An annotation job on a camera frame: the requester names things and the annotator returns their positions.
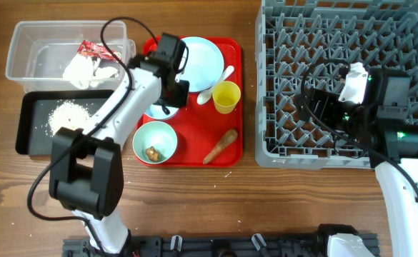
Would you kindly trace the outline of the white tissue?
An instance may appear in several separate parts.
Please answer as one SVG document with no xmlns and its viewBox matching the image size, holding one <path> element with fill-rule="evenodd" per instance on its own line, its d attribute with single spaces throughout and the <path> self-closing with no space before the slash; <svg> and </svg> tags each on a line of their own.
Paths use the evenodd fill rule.
<svg viewBox="0 0 418 257">
<path fill-rule="evenodd" d="M 78 89 L 96 88 L 106 79 L 114 79 L 119 70 L 113 66 L 101 67 L 103 59 L 77 54 L 65 68 L 62 78 Z"/>
</svg>

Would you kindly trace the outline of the yellow plastic cup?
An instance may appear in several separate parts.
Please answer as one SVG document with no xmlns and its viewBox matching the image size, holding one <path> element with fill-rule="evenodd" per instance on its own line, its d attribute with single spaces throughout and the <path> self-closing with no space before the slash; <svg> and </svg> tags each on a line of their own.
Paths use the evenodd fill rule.
<svg viewBox="0 0 418 257">
<path fill-rule="evenodd" d="M 241 98 L 241 90 L 231 81 L 218 83 L 212 91 L 215 109 L 221 114 L 229 114 L 236 107 Z"/>
</svg>

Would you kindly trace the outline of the red snack wrapper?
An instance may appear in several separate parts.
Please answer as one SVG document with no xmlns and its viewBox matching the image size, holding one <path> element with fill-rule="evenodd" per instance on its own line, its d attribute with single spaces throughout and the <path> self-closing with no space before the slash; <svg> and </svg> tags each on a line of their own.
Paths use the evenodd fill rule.
<svg viewBox="0 0 418 257">
<path fill-rule="evenodd" d="M 83 40 L 77 53 L 82 56 L 97 57 L 103 60 L 116 61 L 115 56 L 121 59 L 121 53 L 118 51 L 108 52 L 102 44 L 95 44 L 91 41 Z"/>
</svg>

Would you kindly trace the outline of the mint green bowl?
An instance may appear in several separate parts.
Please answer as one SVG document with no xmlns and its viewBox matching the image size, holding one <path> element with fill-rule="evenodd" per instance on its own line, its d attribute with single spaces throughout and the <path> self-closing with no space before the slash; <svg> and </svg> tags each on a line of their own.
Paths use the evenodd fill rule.
<svg viewBox="0 0 418 257">
<path fill-rule="evenodd" d="M 176 152 L 178 145 L 175 130 L 163 121 L 150 121 L 140 126 L 134 134 L 132 146 L 136 157 L 146 164 L 161 164 L 168 161 Z M 151 147 L 159 154 L 152 161 L 146 154 Z"/>
</svg>

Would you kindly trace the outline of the orange carrot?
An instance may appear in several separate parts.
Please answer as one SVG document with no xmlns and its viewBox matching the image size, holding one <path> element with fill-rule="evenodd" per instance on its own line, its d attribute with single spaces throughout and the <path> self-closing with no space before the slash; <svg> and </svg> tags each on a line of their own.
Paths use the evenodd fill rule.
<svg viewBox="0 0 418 257">
<path fill-rule="evenodd" d="M 217 142 L 215 147 L 204 158 L 203 164 L 212 162 L 226 147 L 232 144 L 238 137 L 238 133 L 235 129 L 228 130 L 221 139 Z"/>
</svg>

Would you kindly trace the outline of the brown food scrap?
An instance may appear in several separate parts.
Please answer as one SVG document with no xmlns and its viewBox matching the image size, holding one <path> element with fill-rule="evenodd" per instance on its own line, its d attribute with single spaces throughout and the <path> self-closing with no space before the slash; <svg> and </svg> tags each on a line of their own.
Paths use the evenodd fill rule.
<svg viewBox="0 0 418 257">
<path fill-rule="evenodd" d="M 150 146 L 149 148 L 145 149 L 145 154 L 146 157 L 151 161 L 151 162 L 158 162 L 159 158 L 161 156 L 161 154 L 153 147 Z"/>
</svg>

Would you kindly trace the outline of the light blue bowl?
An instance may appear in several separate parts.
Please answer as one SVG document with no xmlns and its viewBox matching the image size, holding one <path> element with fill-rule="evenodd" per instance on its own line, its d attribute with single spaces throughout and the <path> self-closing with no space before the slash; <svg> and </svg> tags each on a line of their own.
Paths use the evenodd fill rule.
<svg viewBox="0 0 418 257">
<path fill-rule="evenodd" d="M 162 106 L 153 104 L 144 112 L 144 114 L 151 119 L 168 120 L 174 117 L 179 110 L 178 108 L 174 108 L 170 106 L 167 106 L 167 109 L 169 110 L 169 113 L 165 114 L 164 111 L 162 110 Z"/>
</svg>

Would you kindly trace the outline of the pile of white rice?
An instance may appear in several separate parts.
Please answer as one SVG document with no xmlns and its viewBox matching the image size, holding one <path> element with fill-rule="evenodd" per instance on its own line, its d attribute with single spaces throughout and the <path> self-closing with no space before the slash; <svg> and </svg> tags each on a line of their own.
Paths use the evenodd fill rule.
<svg viewBox="0 0 418 257">
<path fill-rule="evenodd" d="M 75 104 L 70 100 L 58 100 L 45 123 L 46 135 L 53 137 L 62 127 L 71 130 L 79 129 L 85 126 L 90 118 L 91 114 L 88 109 L 81 104 Z"/>
</svg>

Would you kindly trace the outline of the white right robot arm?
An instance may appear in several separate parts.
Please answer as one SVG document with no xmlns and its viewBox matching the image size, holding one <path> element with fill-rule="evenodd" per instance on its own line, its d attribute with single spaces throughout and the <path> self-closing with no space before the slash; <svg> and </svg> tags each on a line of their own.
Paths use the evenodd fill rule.
<svg viewBox="0 0 418 257">
<path fill-rule="evenodd" d="M 411 78 L 404 71 L 336 63 L 342 92 L 307 88 L 305 74 L 296 97 L 299 117 L 367 153 L 386 204 L 393 253 L 418 256 L 418 125 L 407 120 Z"/>
</svg>

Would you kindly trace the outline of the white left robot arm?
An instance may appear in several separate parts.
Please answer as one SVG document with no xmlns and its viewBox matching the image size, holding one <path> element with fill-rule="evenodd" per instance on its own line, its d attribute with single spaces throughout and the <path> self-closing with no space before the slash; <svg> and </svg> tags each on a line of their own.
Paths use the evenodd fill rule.
<svg viewBox="0 0 418 257">
<path fill-rule="evenodd" d="M 134 256 L 130 230 L 117 205 L 124 188 L 121 148 L 150 106 L 161 113 L 186 106 L 189 82 L 178 81 L 188 53 L 152 52 L 125 65 L 118 86 L 86 126 L 61 128 L 51 153 L 49 193 L 80 220 L 89 233 L 81 250 L 89 256 Z"/>
</svg>

